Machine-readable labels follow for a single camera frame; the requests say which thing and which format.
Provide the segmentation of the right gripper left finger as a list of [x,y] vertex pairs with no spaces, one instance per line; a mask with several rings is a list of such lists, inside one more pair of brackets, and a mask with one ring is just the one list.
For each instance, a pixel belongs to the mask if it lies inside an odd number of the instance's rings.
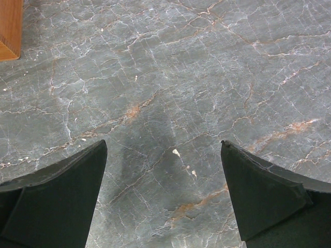
[[1,247],[85,247],[106,161],[100,140],[1,183]]

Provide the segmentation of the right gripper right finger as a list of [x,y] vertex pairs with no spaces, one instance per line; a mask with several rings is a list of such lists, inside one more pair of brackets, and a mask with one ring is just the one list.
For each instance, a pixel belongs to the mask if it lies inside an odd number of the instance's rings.
[[221,160],[247,247],[330,247],[330,184],[223,141]]

